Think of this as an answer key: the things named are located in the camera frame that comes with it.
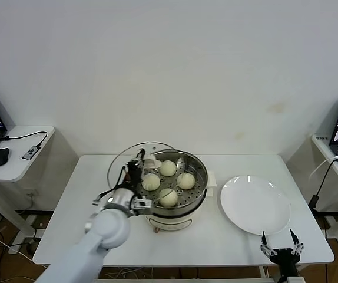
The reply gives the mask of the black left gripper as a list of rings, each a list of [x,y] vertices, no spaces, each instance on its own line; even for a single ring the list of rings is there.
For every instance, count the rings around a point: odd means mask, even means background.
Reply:
[[[151,173],[151,169],[149,168],[143,169],[143,164],[141,163],[141,161],[144,160],[144,156],[145,156],[145,149],[140,148],[137,154],[138,160],[132,160],[127,163],[128,170],[125,175],[125,180],[127,182],[130,182],[132,185],[138,185],[141,182],[142,177]]]

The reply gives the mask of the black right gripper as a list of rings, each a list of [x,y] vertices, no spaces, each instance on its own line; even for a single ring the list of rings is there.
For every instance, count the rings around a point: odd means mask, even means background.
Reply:
[[[266,257],[270,257],[272,263],[279,267],[280,279],[299,275],[296,264],[300,261],[304,244],[299,241],[292,229],[290,229],[290,234],[294,243],[293,249],[273,249],[268,245],[266,235],[262,231],[260,249]]]

